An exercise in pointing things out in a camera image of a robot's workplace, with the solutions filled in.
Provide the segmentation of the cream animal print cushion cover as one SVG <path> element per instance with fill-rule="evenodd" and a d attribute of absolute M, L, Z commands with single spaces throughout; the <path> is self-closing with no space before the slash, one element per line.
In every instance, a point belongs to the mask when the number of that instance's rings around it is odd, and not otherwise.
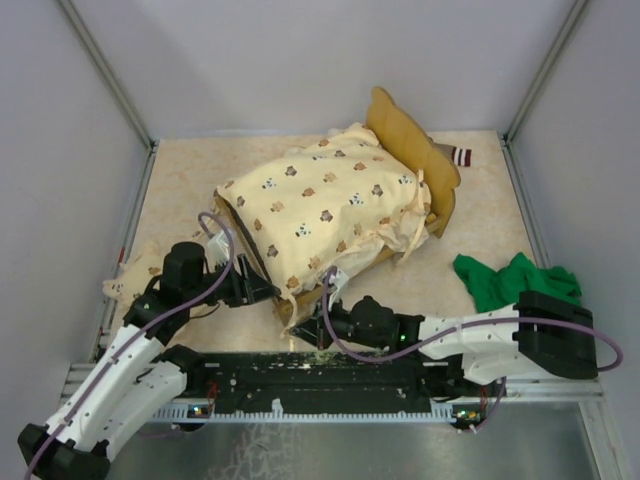
<path fill-rule="evenodd" d="M 431 194 L 361 123 L 220 184 L 271 283 L 302 320 L 296 297 L 328 269 L 352 278 L 383 248 L 404 258 L 428 238 Z"/>

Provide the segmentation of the wooden pet bed frame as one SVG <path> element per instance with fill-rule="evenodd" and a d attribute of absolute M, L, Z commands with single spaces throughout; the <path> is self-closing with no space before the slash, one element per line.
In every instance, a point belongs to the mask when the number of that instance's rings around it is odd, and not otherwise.
<path fill-rule="evenodd" d="M 423 172 L 424 181 L 431 194 L 430 211 L 427 215 L 425 226 L 429 236 L 442 236 L 454 211 L 455 190 L 461 182 L 457 166 L 435 147 L 436 142 L 424 132 L 412 117 L 399 108 L 390 94 L 381 87 L 373 89 L 372 100 L 366 114 L 366 120 L 361 124 L 374 132 L 381 142 L 382 147 L 396 160 L 400 161 L 412 172 Z M 335 130 L 323 138 L 327 138 L 335 132 L 345 129 Z M 225 201 L 219 199 L 216 194 L 215 197 L 217 205 L 231 217 L 238 235 L 244 241 L 245 247 L 250 253 L 251 258 L 255 261 L 257 268 L 259 268 L 270 281 L 269 277 L 265 274 L 263 263 L 258 260 L 250 240 L 246 237 L 245 230 L 238 226 L 236 215 Z M 402 262 L 406 262 L 409 258 L 404 258 L 400 253 L 394 252 L 389 248 L 383 248 L 372 264 L 364 270 L 393 255 L 398 255 Z M 320 284 L 321 282 L 314 289 L 303 291 L 297 295 L 296 302 L 302 308 L 301 322 L 311 314 L 312 305 L 320 294 Z M 282 324 L 286 329 L 287 315 L 291 312 L 292 308 L 282 299 L 281 294 L 276 297 L 274 303 Z"/>

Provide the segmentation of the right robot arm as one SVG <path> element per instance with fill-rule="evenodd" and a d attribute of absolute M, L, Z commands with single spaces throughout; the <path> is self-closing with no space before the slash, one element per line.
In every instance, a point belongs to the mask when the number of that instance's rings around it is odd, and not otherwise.
<path fill-rule="evenodd" d="M 535 291 L 522 292 L 497 310 L 463 317 L 400 314 L 366 296 L 351 309 L 341 302 L 317 305 L 291 332 L 320 350 L 340 340 L 389 356 L 405 351 L 431 362 L 454 360 L 446 380 L 461 396 L 502 377 L 546 372 L 592 380 L 598 375 L 591 312 Z"/>

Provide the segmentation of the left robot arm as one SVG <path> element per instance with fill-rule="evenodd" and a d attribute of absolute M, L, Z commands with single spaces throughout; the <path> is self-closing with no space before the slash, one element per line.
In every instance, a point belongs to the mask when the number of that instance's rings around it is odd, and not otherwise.
<path fill-rule="evenodd" d="M 123 326 L 76 392 L 42 425 L 18 437 L 26 478 L 104 479 L 126 443 L 162 406 L 208 384 L 198 352 L 170 340 L 201 305 L 252 305 L 280 291 L 231 256 L 209 272 L 203 246 L 175 244 L 131 305 Z"/>

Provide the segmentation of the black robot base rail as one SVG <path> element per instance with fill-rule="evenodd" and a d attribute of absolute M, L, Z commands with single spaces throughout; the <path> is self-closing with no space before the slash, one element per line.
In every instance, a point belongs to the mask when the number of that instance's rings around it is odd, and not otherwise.
<path fill-rule="evenodd" d="M 193 431 L 208 423 L 438 423 L 475 430 L 496 405 L 598 399 L 594 380 L 513 378 L 481 387 L 464 380 L 456 357 L 419 355 L 359 362 L 339 352 L 209 353 L 189 362 L 184 392 L 167 367 L 134 374 L 99 431 L 147 422 Z"/>

